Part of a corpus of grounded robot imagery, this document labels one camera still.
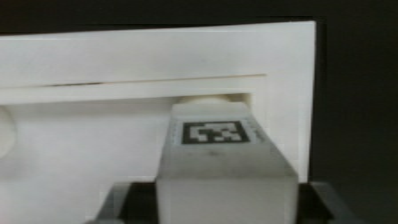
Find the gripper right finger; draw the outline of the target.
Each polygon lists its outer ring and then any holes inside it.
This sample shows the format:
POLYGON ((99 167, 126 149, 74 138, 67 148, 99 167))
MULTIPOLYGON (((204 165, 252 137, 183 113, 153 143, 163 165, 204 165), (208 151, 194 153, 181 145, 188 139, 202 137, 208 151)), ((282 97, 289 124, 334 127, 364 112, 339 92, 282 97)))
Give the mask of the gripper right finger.
POLYGON ((366 224, 327 182, 307 182, 298 185, 295 224, 366 224))

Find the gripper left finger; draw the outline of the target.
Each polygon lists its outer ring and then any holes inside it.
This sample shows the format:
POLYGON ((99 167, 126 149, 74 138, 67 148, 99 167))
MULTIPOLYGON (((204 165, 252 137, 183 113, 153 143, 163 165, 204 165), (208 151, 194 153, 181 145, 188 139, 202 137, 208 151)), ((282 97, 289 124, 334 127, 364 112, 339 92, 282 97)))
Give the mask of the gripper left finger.
POLYGON ((153 182, 112 186, 98 216, 85 224, 160 224, 153 182))

